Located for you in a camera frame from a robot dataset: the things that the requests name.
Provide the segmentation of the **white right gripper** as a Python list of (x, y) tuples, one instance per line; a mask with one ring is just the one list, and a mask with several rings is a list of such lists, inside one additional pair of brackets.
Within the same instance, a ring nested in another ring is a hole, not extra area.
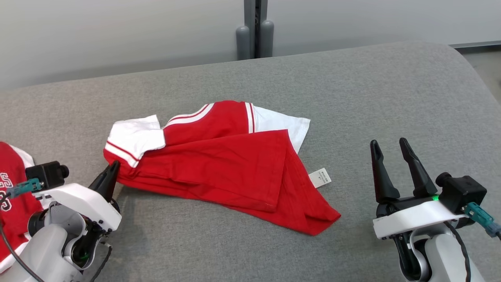
[(438, 199), (437, 188), (408, 140), (399, 139), (403, 159), (407, 162), (414, 185), (413, 196), (400, 198), (384, 166), (384, 155), (376, 140), (370, 142), (372, 171), (376, 202), (373, 229), (378, 239), (416, 229), (433, 226), (444, 221), (456, 221), (467, 216), (454, 214)]

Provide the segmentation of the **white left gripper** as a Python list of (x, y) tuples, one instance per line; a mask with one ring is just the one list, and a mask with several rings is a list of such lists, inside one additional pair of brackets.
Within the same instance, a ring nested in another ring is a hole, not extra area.
[(97, 222), (102, 229), (116, 231), (122, 216), (109, 202), (113, 199), (119, 169), (120, 162), (114, 161), (93, 180), (89, 188), (70, 183), (41, 191), (39, 195), (49, 195), (52, 200)]

